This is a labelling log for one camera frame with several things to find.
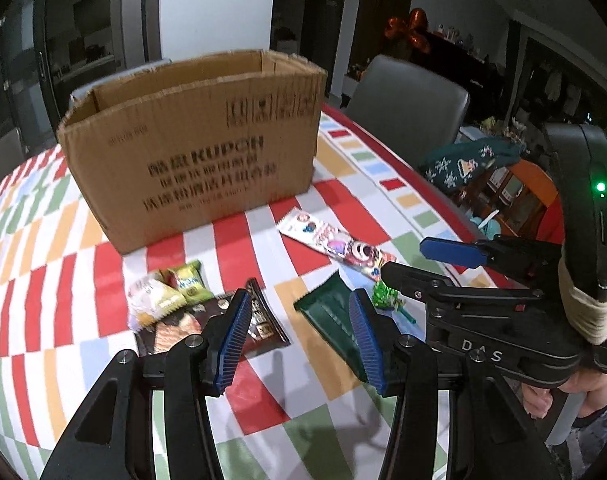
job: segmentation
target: open cardboard box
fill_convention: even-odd
[[[307,190],[326,77],[276,52],[175,62],[92,89],[59,142],[125,254]]]

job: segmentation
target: metal bolt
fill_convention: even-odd
[[[203,344],[203,337],[199,334],[192,334],[186,338],[186,345],[190,348],[196,348]]]
[[[126,363],[129,363],[130,361],[132,361],[132,355],[134,354],[134,352],[132,350],[122,350],[119,352],[119,362],[122,365],[125,365]]]
[[[470,350],[470,359],[476,363],[482,363],[486,360],[486,353],[483,350],[477,348]]]
[[[405,348],[411,348],[417,344],[417,340],[410,334],[401,334],[399,336],[399,344]]]

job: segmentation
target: table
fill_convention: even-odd
[[[123,258],[90,213],[60,146],[16,168],[0,183],[0,450],[24,478],[39,478],[67,422],[110,358],[136,349],[126,327],[125,287],[149,270],[203,262],[215,293],[256,276],[292,344],[242,359],[234,383],[208,400],[227,478],[364,479],[378,476],[395,399],[360,383],[293,301],[337,268],[352,287],[361,274],[275,229],[300,206],[402,262],[443,272],[456,283],[505,285],[483,269],[425,260],[419,241],[469,241],[468,227],[441,196],[374,137],[324,108],[313,185],[302,195],[224,218]],[[407,314],[418,320],[408,321]],[[404,332],[423,335],[422,304],[392,314]],[[162,392],[154,396],[157,478],[168,478]],[[435,478],[443,478],[447,393],[440,406]]]

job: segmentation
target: striped tablecloth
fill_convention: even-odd
[[[455,269],[419,253],[425,236],[471,235],[421,177],[335,110],[319,124],[314,183],[302,195],[186,232],[121,257],[70,175],[60,146],[28,160],[0,183],[0,450],[24,478],[39,478],[84,396],[120,349],[136,349],[126,326],[125,287],[144,273],[203,262],[215,293],[256,276],[292,340],[240,362],[231,387],[208,400],[212,432],[229,479],[376,478],[395,399],[360,383],[293,301],[336,270],[353,287],[359,273],[275,228],[294,206],[402,262],[461,284],[492,286],[484,270]],[[421,335],[425,314],[409,301],[393,316]],[[442,400],[435,478],[445,471],[447,394]],[[168,479],[162,392],[154,396],[154,453]]]

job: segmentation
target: black cabinet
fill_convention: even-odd
[[[394,16],[405,18],[412,0],[359,0],[350,65],[363,64],[381,52],[383,31]]]

